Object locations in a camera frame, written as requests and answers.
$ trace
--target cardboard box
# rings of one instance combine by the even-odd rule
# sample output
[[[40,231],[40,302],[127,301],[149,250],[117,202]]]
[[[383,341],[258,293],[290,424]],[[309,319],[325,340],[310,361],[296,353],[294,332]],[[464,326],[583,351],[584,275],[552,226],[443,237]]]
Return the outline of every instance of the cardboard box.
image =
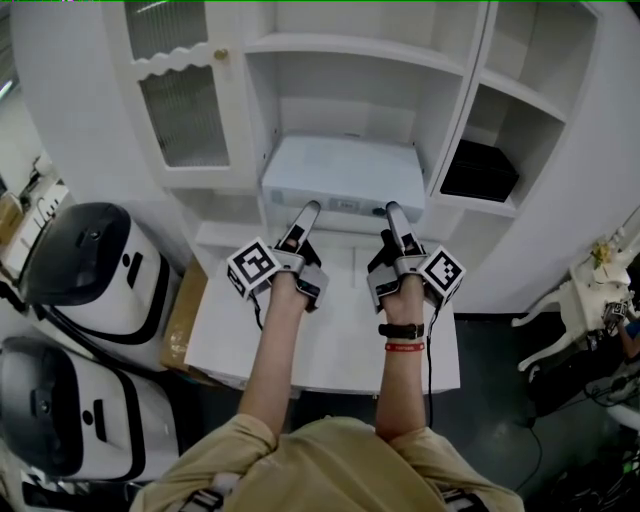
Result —
[[[189,266],[182,278],[180,290],[173,305],[173,311],[169,317],[167,330],[164,333],[160,363],[170,370],[182,376],[209,386],[220,386],[206,373],[197,368],[185,364],[184,358],[189,346],[193,324],[200,308],[200,301],[207,286],[207,274],[198,263],[191,259]]]
[[[20,202],[10,192],[0,197],[0,246],[8,245],[20,227],[24,214]]]

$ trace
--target white box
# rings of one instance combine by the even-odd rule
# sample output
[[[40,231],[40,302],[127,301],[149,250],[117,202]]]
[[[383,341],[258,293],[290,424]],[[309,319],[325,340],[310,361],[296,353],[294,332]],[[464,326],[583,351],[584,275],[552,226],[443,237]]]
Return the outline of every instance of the white box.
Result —
[[[422,170],[412,146],[293,133],[276,148],[262,180],[265,201],[302,208],[311,200],[325,211],[384,216],[396,201],[410,222],[425,204]]]

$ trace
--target khaki shirt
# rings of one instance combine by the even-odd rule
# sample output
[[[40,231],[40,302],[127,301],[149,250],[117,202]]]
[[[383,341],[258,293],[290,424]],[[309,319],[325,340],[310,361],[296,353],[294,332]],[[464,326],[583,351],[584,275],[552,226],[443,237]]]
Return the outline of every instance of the khaki shirt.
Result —
[[[279,442],[258,419],[237,415],[145,487],[133,512],[178,510],[216,474],[241,479],[224,511],[442,511],[449,489],[473,492],[491,511],[524,511],[522,500],[476,473],[428,428],[386,443],[352,418],[311,423]]]

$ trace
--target wall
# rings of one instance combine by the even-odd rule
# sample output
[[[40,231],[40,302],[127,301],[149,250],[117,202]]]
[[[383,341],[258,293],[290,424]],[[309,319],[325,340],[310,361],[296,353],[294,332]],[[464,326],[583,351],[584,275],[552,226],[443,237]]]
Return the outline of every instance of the wall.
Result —
[[[640,22],[626,4],[596,8],[603,14],[600,46],[573,129],[511,229],[467,277],[457,311],[525,310],[563,278],[579,251],[622,224],[640,202]],[[127,122],[100,7],[12,9],[27,106],[74,196],[124,202],[184,253]]]
[[[600,46],[573,128],[521,215],[460,289],[457,311],[524,311],[640,204],[640,20],[626,3],[594,6],[603,15]]]
[[[22,192],[40,153],[42,142],[25,107],[22,90],[14,89],[0,101],[0,176],[9,191],[16,195]]]
[[[78,202],[121,204],[170,261],[190,251],[138,150],[113,77],[101,8],[14,5],[14,58],[44,147]]]

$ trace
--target black cable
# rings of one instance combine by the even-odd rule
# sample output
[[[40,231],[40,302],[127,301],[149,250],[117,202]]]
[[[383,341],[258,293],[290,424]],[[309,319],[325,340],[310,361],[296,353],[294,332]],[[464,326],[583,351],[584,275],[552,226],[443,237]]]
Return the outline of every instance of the black cable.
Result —
[[[592,396],[595,396],[595,398],[600,398],[600,397],[602,397],[604,395],[609,394],[610,392],[611,392],[611,388],[609,387],[609,388],[603,389],[602,391],[597,392],[595,395],[592,395]],[[580,400],[575,400],[573,402],[570,402],[568,404],[563,405],[562,407],[558,407],[551,414],[554,414],[554,413],[556,413],[558,411],[562,411],[564,409],[568,409],[569,407],[573,407],[574,405],[581,404],[582,402],[586,402],[587,400],[592,400],[593,399],[592,396],[586,395],[584,398],[581,398]],[[629,397],[625,398],[625,401],[629,400],[630,398],[633,398],[633,396],[629,396]]]
[[[429,365],[429,428],[433,428],[433,394],[431,393],[431,372],[433,370],[431,366],[431,330],[433,329],[433,324],[436,323],[436,319],[438,318],[438,313],[440,313],[440,308],[442,307],[443,302],[444,299],[436,306],[433,316],[431,317],[431,321],[429,322],[429,329],[427,329],[427,363]]]
[[[594,403],[598,404],[600,407],[603,407],[605,409],[614,407],[616,405],[626,404],[632,398],[636,398],[640,396],[640,392],[636,391],[635,393],[629,395],[628,397],[623,398],[622,400],[618,400],[617,402],[603,403],[603,402],[600,402],[598,398],[611,392],[611,388],[606,388],[605,391],[598,391],[596,393],[591,393],[590,391],[587,390],[587,386],[585,386],[583,389],[583,392],[587,396],[587,398],[591,399]]]
[[[529,430],[529,432],[531,432],[531,435],[536,440],[536,444],[538,445],[538,462],[536,462],[536,467],[529,474],[529,476],[527,478],[525,478],[518,487],[516,487],[516,492],[518,492],[520,489],[522,489],[525,485],[527,485],[529,483],[529,481],[538,472],[538,470],[540,469],[540,465],[542,464],[542,454],[543,454],[543,452],[542,452],[542,443],[540,442],[540,439],[538,438],[538,435],[534,432],[533,427],[528,427],[528,430]]]
[[[258,327],[260,327],[260,330],[262,330],[262,322],[260,321],[261,309],[260,309],[260,304],[258,304],[258,299],[256,299],[256,296],[254,295],[253,292],[249,294],[249,298],[253,302],[253,311],[256,314],[256,323],[258,324]]]

